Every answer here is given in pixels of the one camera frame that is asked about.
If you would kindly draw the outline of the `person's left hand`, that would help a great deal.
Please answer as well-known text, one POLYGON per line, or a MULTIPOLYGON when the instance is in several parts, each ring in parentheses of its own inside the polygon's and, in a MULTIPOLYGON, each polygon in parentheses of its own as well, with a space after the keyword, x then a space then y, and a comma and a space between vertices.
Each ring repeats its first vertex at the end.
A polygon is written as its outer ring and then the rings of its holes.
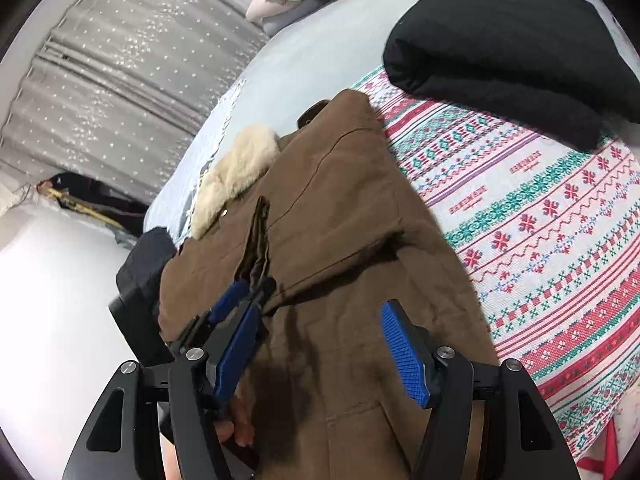
POLYGON ((228 416, 215 422, 215 430, 220 443, 233 440, 240 448, 253 446, 255 428, 250 407, 239 396, 234 396, 229 403, 228 416))

